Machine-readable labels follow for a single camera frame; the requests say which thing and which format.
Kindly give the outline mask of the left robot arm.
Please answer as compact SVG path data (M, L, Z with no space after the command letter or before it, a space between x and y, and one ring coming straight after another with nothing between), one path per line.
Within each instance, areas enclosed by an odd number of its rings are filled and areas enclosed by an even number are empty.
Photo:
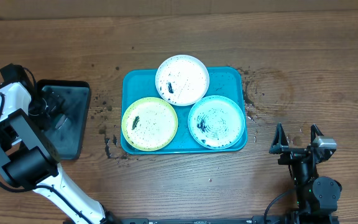
M63 160L77 159L81 152L89 84L38 81L28 68L13 63L0 72L0 188L42 195L72 223L118 223L62 167Z

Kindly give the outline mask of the white speckled plate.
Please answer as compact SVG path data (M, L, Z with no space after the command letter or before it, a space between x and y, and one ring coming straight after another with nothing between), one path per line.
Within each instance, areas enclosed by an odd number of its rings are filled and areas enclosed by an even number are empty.
M210 83L209 72L196 57L174 55L160 64L155 74L159 95L175 106L189 106L202 99Z

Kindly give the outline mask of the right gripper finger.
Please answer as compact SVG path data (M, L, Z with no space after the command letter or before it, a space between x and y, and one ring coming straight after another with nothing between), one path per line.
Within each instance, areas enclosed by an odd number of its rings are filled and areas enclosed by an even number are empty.
M272 142L272 145L269 149L270 154L282 154L289 150L289 145L287 141L287 137L283 130L283 126L281 123L278 123L276 126L275 136Z
M317 136L324 136L324 134L319 130L317 125L313 124L311 125L311 131L310 131L311 142L313 142Z

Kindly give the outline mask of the light blue speckled plate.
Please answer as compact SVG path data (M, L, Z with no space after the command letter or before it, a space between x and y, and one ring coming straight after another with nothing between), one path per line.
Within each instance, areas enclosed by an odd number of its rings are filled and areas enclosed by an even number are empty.
M246 121L236 102L225 96L211 95L192 106L188 129L201 146L223 150L240 141L246 130Z

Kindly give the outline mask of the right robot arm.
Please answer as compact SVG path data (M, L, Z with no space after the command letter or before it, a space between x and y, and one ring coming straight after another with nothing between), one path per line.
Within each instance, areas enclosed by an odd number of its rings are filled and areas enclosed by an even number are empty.
M342 185L330 177L320 177L317 171L317 165L328 161L336 149L336 141L323 135L315 124L310 127L310 143L306 147L290 147L282 125L277 124L269 153L278 154L278 164L288 167L294 188L269 203L264 212L264 223L339 222L338 217L332 216L332 213L337 210ZM272 205L292 193L296 194L298 208L278 218L269 218L268 212Z

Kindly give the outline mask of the teal serving tray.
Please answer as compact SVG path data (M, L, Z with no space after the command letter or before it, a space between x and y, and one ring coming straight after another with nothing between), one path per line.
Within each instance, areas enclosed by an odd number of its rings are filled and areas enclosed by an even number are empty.
M156 69L130 71L122 82L122 112L135 101L144 97L159 97L155 87ZM206 96L225 96L237 105L246 115L244 97L242 94L241 74L232 67L209 67L209 88ZM214 149L208 149L198 144L188 130L188 115L190 106L174 106L178 116L178 129L173 140L164 148L151 151L151 154L189 154L209 153Z

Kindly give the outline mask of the black water tray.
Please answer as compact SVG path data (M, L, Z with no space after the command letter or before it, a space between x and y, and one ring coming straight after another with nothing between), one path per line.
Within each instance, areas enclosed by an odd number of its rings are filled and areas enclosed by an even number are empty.
M37 82L39 97L42 90L53 90L64 98L66 119L58 129L41 131L55 146L62 160L79 158L90 106L89 84L84 81L40 80Z

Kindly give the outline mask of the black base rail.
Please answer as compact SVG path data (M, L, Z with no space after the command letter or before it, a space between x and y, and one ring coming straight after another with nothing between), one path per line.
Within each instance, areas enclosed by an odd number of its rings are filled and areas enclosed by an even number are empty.
M75 222L67 218L62 222L63 224L74 224ZM121 220L124 224L263 224L263 215L253 216L252 218L218 218L218 219L206 219L206 220L189 220L189 219L165 219L165 220L149 220L146 218L125 218ZM284 224L292 223L289 219L284 216L268 216L268 224ZM298 223L333 223L340 224L338 217L332 217L332 221L300 221Z

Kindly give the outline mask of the yellow speckled plate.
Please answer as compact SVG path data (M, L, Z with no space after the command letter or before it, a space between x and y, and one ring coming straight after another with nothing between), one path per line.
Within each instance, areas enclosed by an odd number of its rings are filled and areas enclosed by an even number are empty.
M178 116L171 104L157 97L133 102L121 121L124 139L135 149L157 151L167 146L178 130Z

